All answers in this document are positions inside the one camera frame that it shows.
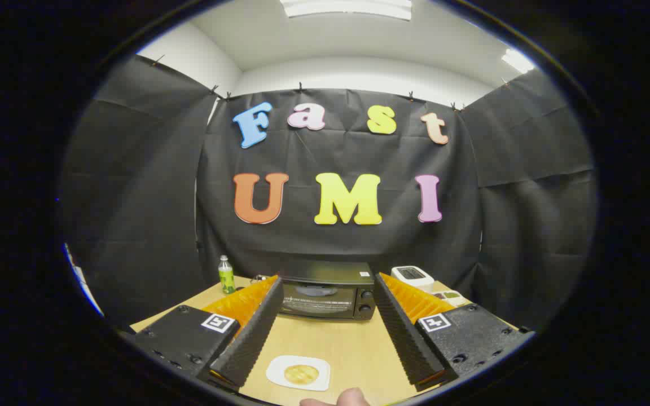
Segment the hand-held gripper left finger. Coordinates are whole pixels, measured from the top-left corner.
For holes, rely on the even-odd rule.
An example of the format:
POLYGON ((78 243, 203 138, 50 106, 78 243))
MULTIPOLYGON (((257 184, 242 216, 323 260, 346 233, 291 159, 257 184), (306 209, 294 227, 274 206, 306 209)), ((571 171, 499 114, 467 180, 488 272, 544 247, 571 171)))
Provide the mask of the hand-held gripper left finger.
POLYGON ((272 276, 200 309, 175 307, 134 334, 133 344, 183 376, 238 391, 278 315, 284 290, 272 276))

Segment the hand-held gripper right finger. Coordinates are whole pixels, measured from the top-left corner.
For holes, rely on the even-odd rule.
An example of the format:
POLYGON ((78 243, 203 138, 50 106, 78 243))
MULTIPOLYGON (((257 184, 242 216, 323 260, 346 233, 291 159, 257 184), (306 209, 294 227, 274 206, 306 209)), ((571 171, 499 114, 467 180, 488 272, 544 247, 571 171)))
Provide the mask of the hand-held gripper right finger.
POLYGON ((534 337, 477 303, 452 306, 382 273, 375 277, 374 298, 408 381, 419 391, 482 372, 534 337))

